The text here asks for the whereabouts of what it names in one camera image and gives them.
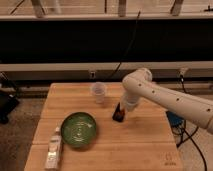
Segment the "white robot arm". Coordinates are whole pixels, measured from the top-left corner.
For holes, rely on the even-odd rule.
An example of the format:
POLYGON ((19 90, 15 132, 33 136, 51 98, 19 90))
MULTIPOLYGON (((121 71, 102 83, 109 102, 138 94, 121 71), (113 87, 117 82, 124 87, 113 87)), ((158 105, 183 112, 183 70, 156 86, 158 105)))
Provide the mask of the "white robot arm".
POLYGON ((213 134, 213 101, 161 87, 152 82, 152 73, 140 68, 122 80, 122 107, 133 111, 144 97, 213 134))

